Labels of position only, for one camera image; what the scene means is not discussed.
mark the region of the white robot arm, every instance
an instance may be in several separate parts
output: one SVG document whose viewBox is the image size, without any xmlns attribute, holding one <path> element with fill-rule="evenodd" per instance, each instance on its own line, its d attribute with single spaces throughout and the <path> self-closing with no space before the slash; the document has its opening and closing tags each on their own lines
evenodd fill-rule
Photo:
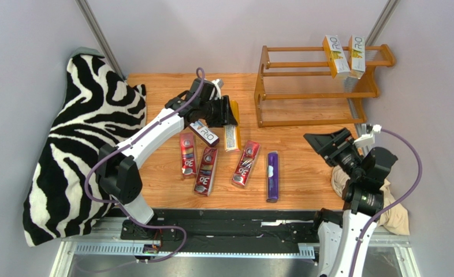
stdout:
<svg viewBox="0 0 454 277">
<path fill-rule="evenodd" d="M 154 216 L 141 194 L 139 168 L 148 157 L 165 141 L 199 119 L 205 119 L 208 127 L 237 125 L 229 97 L 220 94 L 222 80 L 204 80 L 203 86 L 200 83 L 201 79 L 197 78 L 189 91 L 171 99 L 157 117 L 129 139 L 115 147 L 104 145 L 99 150 L 99 162 L 105 162 L 96 171 L 97 183 L 139 223 L 147 224 Z M 183 107 L 198 89 L 201 89 L 198 96 Z M 179 109 L 179 113 L 170 116 Z"/>
<path fill-rule="evenodd" d="M 331 134 L 304 135 L 329 166 L 341 166 L 350 176 L 342 191 L 343 214 L 322 209 L 314 220 L 320 241 L 319 277 L 349 276 L 360 232 L 383 209 L 379 189 L 398 158 L 381 147 L 373 148 L 365 158 L 360 155 L 357 148 L 374 143 L 375 133 L 381 131 L 379 125 L 367 125 L 365 129 L 367 134 L 355 141 L 346 128 Z M 376 226 L 372 222 L 363 236 L 352 277 L 362 275 L 369 240 Z"/>
</svg>

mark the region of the glass panel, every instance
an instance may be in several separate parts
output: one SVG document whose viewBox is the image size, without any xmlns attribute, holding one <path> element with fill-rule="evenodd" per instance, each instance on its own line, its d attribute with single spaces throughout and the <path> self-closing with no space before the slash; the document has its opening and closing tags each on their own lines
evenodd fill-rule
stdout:
<svg viewBox="0 0 454 277">
<path fill-rule="evenodd" d="M 156 264 L 131 264 L 99 275 L 78 269 L 80 267 L 86 270 L 101 270 L 130 261 L 133 261 L 133 258 L 129 256 L 75 255 L 69 276 L 316 277 L 318 274 L 318 268 L 310 260 L 208 257 L 173 257 Z M 402 277 L 395 249 L 391 247 L 369 248 L 362 276 Z"/>
</svg>

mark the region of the metal pole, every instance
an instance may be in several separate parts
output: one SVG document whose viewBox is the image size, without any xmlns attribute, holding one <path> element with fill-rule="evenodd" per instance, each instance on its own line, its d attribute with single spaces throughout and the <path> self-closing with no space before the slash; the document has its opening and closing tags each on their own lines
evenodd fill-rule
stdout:
<svg viewBox="0 0 454 277">
<path fill-rule="evenodd" d="M 395 8 L 398 6 L 399 2 L 400 0 L 388 0 L 381 14 L 377 18 L 377 21 L 375 22 L 371 32 L 367 36 L 366 39 L 367 46 L 374 45 L 375 41 L 381 34 L 382 30 L 384 29 L 384 26 L 386 26 L 386 23 L 388 23 L 388 20 L 391 18 L 391 15 L 393 14 Z"/>
<path fill-rule="evenodd" d="M 384 29 L 384 26 L 386 26 L 386 23 L 388 23 L 388 20 L 391 18 L 391 15 L 393 14 L 395 8 L 398 6 L 398 3 L 400 0 L 388 0 L 384 8 L 382 9 L 381 14 L 377 18 L 377 21 L 375 22 L 371 32 L 367 36 L 366 39 L 366 46 L 372 46 L 374 45 L 375 41 L 381 34 L 382 30 Z M 355 111 L 355 107 L 353 106 L 352 101 L 348 101 L 348 104 L 350 105 L 350 111 L 352 113 L 353 118 L 357 118 L 357 112 Z M 357 131 L 357 136 L 361 136 L 365 134 L 365 128 L 361 124 L 355 124 L 355 129 Z M 364 155 L 367 155 L 370 152 L 371 148 L 370 146 L 365 146 L 362 148 L 362 152 Z"/>
<path fill-rule="evenodd" d="M 99 23 L 97 22 L 97 19 L 95 18 L 95 15 L 92 12 L 92 9 L 90 8 L 90 5 L 88 4 L 87 0 L 75 1 L 77 2 L 83 16 L 85 17 L 85 20 L 87 20 L 90 30 L 92 30 L 92 33 L 94 33 L 95 39 L 97 40 L 102 51 L 104 52 L 104 56 L 107 58 L 109 65 L 124 80 L 125 76 L 120 68 L 120 65 L 116 60 L 116 57 L 114 56 L 113 52 L 111 51 L 111 47 L 109 46 L 106 37 L 104 36 L 104 33 L 102 32 Z"/>
</svg>

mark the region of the zebra print fabric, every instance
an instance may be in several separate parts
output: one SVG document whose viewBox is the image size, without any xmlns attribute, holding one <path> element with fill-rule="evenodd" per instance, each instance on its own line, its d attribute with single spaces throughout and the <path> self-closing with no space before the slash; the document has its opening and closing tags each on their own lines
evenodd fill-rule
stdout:
<svg viewBox="0 0 454 277">
<path fill-rule="evenodd" d="M 90 233 L 111 208 L 91 201 L 83 188 L 99 148 L 116 145 L 146 124 L 145 86 L 128 86 L 96 50 L 79 52 L 83 53 L 74 55 L 66 68 L 64 106 L 53 122 L 24 202 L 29 246 Z M 95 197 L 110 199 L 95 177 L 90 188 Z"/>
</svg>

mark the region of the purple toothpaste tube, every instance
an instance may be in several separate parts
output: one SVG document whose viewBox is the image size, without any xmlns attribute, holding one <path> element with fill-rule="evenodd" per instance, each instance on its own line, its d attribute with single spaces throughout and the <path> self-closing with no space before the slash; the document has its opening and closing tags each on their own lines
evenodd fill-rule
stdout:
<svg viewBox="0 0 454 277">
<path fill-rule="evenodd" d="M 266 202 L 276 203 L 278 201 L 280 181 L 278 177 L 278 152 L 273 151 L 268 153 L 268 198 Z"/>
</svg>

